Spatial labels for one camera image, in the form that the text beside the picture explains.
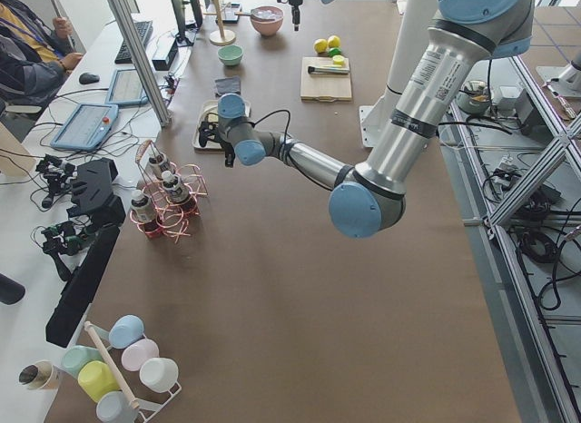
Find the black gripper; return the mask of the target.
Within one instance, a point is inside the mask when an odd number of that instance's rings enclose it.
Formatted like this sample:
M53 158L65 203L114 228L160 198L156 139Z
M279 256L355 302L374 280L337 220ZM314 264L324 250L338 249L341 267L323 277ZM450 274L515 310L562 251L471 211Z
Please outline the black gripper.
M235 161L235 151L233 146L230 142L220 136L221 139L221 147L224 150L224 164L228 168L232 168Z
M298 32L300 29L300 9L299 9L299 7L303 4L303 0L288 0L288 3L291 7L293 7L291 9L293 29L295 32Z

